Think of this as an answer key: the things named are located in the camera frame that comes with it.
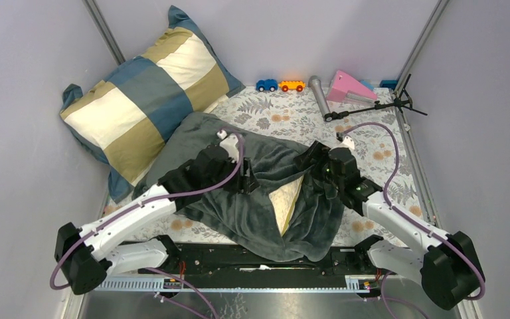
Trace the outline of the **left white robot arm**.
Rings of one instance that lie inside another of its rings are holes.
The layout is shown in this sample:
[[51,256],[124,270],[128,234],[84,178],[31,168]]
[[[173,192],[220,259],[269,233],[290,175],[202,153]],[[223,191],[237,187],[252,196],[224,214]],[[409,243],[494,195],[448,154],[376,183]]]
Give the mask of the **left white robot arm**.
[[159,178],[142,195],[107,217],[76,227],[69,222],[57,231],[56,266],[49,286],[70,288],[75,295],[100,286],[108,276],[159,268],[170,273],[179,266],[179,256],[168,237],[125,244],[135,231],[152,221],[178,212],[217,189],[249,194],[258,187],[245,157],[244,136],[231,129],[217,132],[219,142],[202,149]]

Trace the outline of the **blue yellow checked pillow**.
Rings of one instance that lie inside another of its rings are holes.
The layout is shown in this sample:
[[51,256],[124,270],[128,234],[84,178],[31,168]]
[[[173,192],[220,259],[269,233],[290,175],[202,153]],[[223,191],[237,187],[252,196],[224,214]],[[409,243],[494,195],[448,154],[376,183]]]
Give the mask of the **blue yellow checked pillow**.
[[88,92],[72,84],[60,117],[80,145],[108,165],[110,199],[125,199],[182,120],[238,94],[244,85],[217,57],[197,24],[171,6],[168,28]]

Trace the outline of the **orange toy car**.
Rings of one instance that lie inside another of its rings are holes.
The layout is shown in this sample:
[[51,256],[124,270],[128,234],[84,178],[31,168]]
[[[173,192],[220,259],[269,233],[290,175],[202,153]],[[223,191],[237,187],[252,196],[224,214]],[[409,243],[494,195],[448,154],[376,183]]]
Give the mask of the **orange toy car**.
[[296,91],[296,92],[302,92],[305,88],[305,83],[300,80],[289,80],[289,81],[281,81],[278,84],[279,88],[283,92],[288,92],[290,90]]

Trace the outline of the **black mini tripod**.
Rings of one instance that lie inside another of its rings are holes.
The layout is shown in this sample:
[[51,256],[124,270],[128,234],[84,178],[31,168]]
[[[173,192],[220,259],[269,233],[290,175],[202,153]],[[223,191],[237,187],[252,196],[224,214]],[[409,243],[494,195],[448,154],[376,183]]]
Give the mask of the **black mini tripod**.
[[393,102],[388,103],[388,104],[381,104],[380,101],[377,100],[377,101],[375,101],[373,106],[368,107],[368,108],[363,108],[363,109],[360,109],[360,110],[342,111],[340,113],[338,113],[338,112],[328,112],[325,115],[323,115],[324,121],[325,122],[331,122],[333,120],[340,120],[340,119],[346,118],[349,115],[358,114],[358,113],[362,113],[362,112],[373,111],[373,110],[384,110],[384,109],[387,109],[387,108],[390,108],[390,107],[396,108],[402,114],[403,114],[403,109],[407,109],[407,110],[413,111],[415,113],[419,113],[421,115],[427,116],[428,115],[427,113],[425,113],[423,111],[420,111],[420,110],[417,110],[417,109],[415,109],[413,107],[412,98],[410,97],[409,93],[406,90],[406,87],[407,87],[407,85],[409,83],[409,80],[410,80],[411,76],[412,76],[411,74],[408,74],[408,76],[406,77],[406,80],[405,80],[405,82],[404,82],[404,84],[403,84],[399,94],[397,94],[394,97]]

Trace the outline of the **blue toy car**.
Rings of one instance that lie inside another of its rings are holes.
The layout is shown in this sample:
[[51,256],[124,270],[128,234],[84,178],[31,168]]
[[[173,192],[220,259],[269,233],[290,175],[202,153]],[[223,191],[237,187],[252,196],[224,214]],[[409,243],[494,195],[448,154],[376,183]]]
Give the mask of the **blue toy car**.
[[274,92],[278,89],[278,82],[275,79],[262,79],[256,83],[256,90],[258,92],[270,91]]

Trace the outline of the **zebra and grey pillowcase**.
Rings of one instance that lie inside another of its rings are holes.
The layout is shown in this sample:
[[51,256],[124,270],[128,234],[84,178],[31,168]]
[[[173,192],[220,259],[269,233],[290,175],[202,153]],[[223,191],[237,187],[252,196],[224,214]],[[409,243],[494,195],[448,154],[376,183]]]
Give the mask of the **zebra and grey pillowcase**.
[[[220,129],[230,127],[213,114],[189,114],[135,187],[132,197],[142,195],[168,171],[195,159],[202,149],[219,141],[216,133]],[[204,223],[265,259],[322,259],[339,230],[345,206],[332,185],[295,166],[295,157],[304,153],[307,146],[240,128],[233,130],[244,137],[245,156],[250,159],[258,188],[248,195],[216,189],[178,210],[178,214]],[[298,178],[302,179],[301,188],[292,219],[286,233],[281,234],[270,193]]]

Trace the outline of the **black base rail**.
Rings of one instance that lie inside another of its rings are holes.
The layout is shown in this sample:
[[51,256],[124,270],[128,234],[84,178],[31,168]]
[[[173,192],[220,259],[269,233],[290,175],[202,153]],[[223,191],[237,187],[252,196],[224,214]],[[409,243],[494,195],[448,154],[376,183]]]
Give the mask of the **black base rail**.
[[372,264],[364,252],[354,247],[331,247],[318,261],[306,257],[277,262],[260,257],[240,245],[178,243],[159,270],[185,279],[189,276],[285,272],[348,275],[365,279],[369,289],[376,289],[386,270]]

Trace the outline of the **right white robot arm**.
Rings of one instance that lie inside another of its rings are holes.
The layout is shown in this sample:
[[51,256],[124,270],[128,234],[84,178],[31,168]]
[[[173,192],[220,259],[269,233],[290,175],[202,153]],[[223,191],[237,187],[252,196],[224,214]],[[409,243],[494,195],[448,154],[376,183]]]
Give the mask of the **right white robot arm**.
[[391,201],[387,192],[361,175],[351,153],[351,138],[330,148],[315,141],[294,160],[300,170],[332,185],[349,209],[390,231],[404,244],[398,247],[378,235],[355,245],[354,263],[365,274],[381,268],[419,284],[439,308],[451,310],[474,292],[482,292],[485,277],[472,240],[463,232],[450,234]]

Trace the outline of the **grey microphone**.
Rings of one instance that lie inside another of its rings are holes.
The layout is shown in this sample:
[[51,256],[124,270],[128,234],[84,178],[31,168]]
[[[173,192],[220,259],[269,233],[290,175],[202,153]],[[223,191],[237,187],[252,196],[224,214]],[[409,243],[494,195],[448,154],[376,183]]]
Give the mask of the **grey microphone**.
[[320,78],[316,75],[311,76],[308,80],[307,86],[313,92],[313,95],[316,99],[317,106],[319,108],[319,111],[321,112],[323,120],[325,122],[332,121],[332,113],[329,109],[329,105],[323,93]]

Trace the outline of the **cream pillow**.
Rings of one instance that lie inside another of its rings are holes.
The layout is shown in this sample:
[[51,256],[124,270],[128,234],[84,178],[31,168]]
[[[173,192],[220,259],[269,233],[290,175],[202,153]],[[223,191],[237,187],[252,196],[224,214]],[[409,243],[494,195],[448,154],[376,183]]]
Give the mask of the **cream pillow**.
[[269,199],[274,209],[276,224],[281,236],[284,236],[289,228],[296,201],[301,191],[302,182],[303,176],[269,193]]

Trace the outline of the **blue block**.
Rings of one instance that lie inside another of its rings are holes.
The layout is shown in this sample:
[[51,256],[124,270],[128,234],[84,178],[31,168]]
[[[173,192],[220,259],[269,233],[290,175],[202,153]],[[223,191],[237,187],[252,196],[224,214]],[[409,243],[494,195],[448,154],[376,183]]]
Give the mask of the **blue block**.
[[395,90],[398,86],[398,80],[382,80],[379,83],[380,88],[388,88],[391,90]]

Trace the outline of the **pink triangular block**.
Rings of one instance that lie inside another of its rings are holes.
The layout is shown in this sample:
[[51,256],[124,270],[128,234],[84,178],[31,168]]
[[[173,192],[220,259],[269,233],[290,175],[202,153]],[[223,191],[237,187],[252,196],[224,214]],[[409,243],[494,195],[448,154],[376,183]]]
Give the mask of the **pink triangular block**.
[[328,102],[351,100],[365,104],[373,104],[377,101],[377,98],[373,90],[342,70],[336,71],[325,95],[325,99]]

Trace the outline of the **floral table cloth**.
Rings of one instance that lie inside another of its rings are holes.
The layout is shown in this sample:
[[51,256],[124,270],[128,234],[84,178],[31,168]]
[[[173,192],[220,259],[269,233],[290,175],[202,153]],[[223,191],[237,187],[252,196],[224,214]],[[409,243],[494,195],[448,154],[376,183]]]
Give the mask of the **floral table cloth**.
[[[400,128],[394,108],[373,110],[349,116],[341,120],[324,122],[311,90],[302,92],[256,92],[247,87],[241,93],[210,109],[210,113],[239,128],[310,146],[314,140],[328,146],[337,144],[336,133],[344,132],[354,125],[376,122],[386,126],[398,144],[398,173],[389,185],[388,194],[393,203],[398,203],[419,218],[427,219],[422,212],[420,196],[414,182],[412,166],[407,159],[404,134]],[[361,174],[383,186],[391,176],[396,147],[384,129],[365,126],[352,131],[349,136],[355,142],[358,167]],[[175,242],[222,243],[232,241],[213,231],[201,222],[181,215],[162,217],[149,226],[138,230],[128,238],[144,241],[156,235],[169,235]],[[353,246],[369,235],[380,235],[392,244],[403,246],[403,242],[380,224],[345,209],[341,226],[334,238],[334,246]]]

